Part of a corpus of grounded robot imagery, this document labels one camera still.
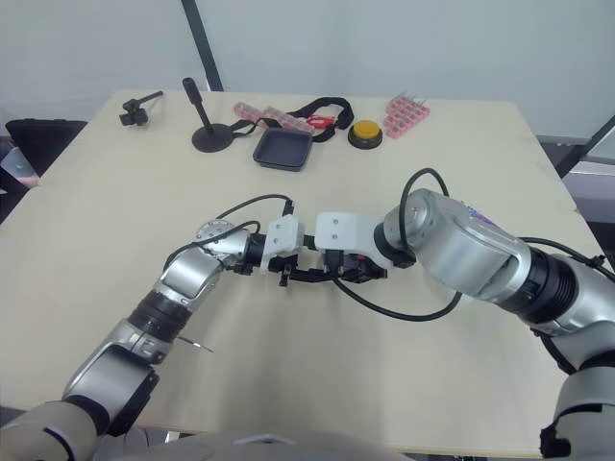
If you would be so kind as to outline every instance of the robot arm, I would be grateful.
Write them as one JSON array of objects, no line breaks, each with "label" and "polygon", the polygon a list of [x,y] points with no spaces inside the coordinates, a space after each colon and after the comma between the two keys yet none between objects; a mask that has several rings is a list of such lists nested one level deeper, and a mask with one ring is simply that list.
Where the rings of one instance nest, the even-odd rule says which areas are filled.
[{"label": "robot arm", "polygon": [[[398,217],[394,208],[382,232],[403,251]],[[553,423],[541,433],[543,455],[612,459],[615,283],[570,257],[531,248],[475,210],[425,189],[410,194],[405,224],[406,243],[436,279],[516,314],[567,365],[571,375]]]},{"label": "robot arm", "polygon": [[[324,270],[297,269],[303,245],[324,254]],[[266,236],[223,220],[205,224],[72,377],[62,400],[2,429],[2,450],[16,459],[81,460],[99,436],[125,433],[158,382],[153,366],[224,270],[282,272],[282,286],[289,279],[363,282],[416,260],[453,289],[518,315],[577,371],[562,388],[553,425],[543,431],[546,456],[615,452],[606,436],[615,429],[615,284],[571,258],[529,247],[475,210],[426,189],[409,195],[403,213],[396,207],[383,219],[323,213],[313,238],[292,215],[271,223]]]},{"label": "robot arm", "polygon": [[70,379],[60,401],[47,402],[4,426],[8,459],[87,460],[104,434],[127,432],[159,381],[173,341],[220,274],[249,261],[250,233],[216,220],[168,261],[152,290]]}]

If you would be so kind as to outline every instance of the pink item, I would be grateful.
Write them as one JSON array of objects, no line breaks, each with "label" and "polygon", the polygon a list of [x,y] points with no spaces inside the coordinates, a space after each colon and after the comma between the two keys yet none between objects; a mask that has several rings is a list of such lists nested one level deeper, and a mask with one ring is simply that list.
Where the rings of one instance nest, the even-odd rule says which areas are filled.
[{"label": "pink item", "polygon": [[34,173],[34,175],[29,176],[27,178],[15,178],[15,179],[21,182],[23,185],[25,185],[29,189],[32,189],[33,187],[38,186],[38,182],[40,181],[40,177],[36,173]]},{"label": "pink item", "polygon": [[288,115],[281,110],[277,110],[269,106],[263,112],[264,116],[267,118],[273,118],[274,120],[278,120],[282,128],[286,128],[287,130],[297,130],[298,132],[306,132],[310,134],[316,133],[316,129],[304,122],[303,120],[299,120],[298,118],[293,117],[292,115]]},{"label": "pink item", "polygon": [[[307,132],[310,134],[316,133],[316,129],[303,120],[299,120],[292,115],[288,115],[287,113],[272,107],[269,107],[264,111],[260,111],[246,103],[239,102],[234,105],[233,109],[237,117],[250,120],[251,122],[256,122],[260,118],[273,118],[280,123],[280,125],[282,125],[282,128],[286,128],[287,130],[297,130],[299,132]],[[258,125],[264,129],[268,128],[267,124],[264,122],[258,122]]]},{"label": "pink item", "polygon": [[383,122],[386,135],[397,139],[420,123],[431,112],[424,104],[425,101],[419,103],[414,98],[408,98],[405,93],[393,98],[386,105],[387,115]]},{"label": "pink item", "polygon": [[[234,110],[234,114],[237,117],[243,118],[245,120],[250,120],[251,122],[256,122],[257,120],[259,120],[260,118],[264,116],[262,114],[262,111],[256,108],[253,108],[249,104],[241,103],[241,102],[235,104],[233,110]],[[265,130],[268,128],[265,122],[258,122],[258,125],[261,128],[264,128]]]}]

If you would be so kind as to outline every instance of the cable connector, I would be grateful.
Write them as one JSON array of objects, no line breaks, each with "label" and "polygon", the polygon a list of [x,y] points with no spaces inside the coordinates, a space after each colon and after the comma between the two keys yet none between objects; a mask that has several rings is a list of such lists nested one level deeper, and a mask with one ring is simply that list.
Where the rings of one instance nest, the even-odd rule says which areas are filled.
[{"label": "cable connector", "polygon": [[342,250],[325,250],[325,268],[327,272],[341,275],[344,268],[344,252]]},{"label": "cable connector", "polygon": [[604,260],[606,259],[605,255],[596,255],[594,257],[589,258],[589,262],[587,265],[592,269],[596,269],[604,264]]}]

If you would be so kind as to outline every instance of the square black dish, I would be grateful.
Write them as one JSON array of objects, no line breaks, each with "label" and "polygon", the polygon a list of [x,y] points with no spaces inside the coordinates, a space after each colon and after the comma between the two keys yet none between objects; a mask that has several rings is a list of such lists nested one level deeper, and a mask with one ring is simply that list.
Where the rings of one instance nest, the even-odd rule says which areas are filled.
[{"label": "square black dish", "polygon": [[267,168],[299,171],[311,149],[311,134],[270,128],[262,134],[253,159]]}]

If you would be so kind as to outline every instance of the beige tabletop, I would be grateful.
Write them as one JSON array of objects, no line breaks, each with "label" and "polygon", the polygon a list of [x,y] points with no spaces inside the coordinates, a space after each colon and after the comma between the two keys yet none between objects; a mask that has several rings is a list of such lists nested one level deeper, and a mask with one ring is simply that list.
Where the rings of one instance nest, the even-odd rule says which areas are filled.
[{"label": "beige tabletop", "polygon": [[[116,93],[0,227],[0,402],[55,400],[73,371],[130,314],[166,256],[220,211],[283,193],[313,233],[317,213],[383,216],[406,179],[431,166],[463,200],[517,235],[599,246],[517,108],[506,102],[428,101],[430,117],[375,150],[346,132],[314,144],[300,173],[252,159],[260,129],[215,154],[196,151],[200,126],[181,92],[166,92],[146,128],[122,127]],[[290,110],[313,97],[204,94],[212,120],[233,105]],[[381,123],[386,101],[351,98],[357,119]],[[421,185],[435,187],[425,180]],[[281,201],[240,210],[236,223],[276,219]],[[305,255],[305,264],[313,262]],[[356,287],[388,308],[439,309],[453,295],[419,265]],[[551,422],[558,371],[527,327],[464,297],[430,323],[396,321],[330,283],[228,273],[176,344],[138,423],[184,431],[300,427],[335,430],[396,449],[535,455]]]}]

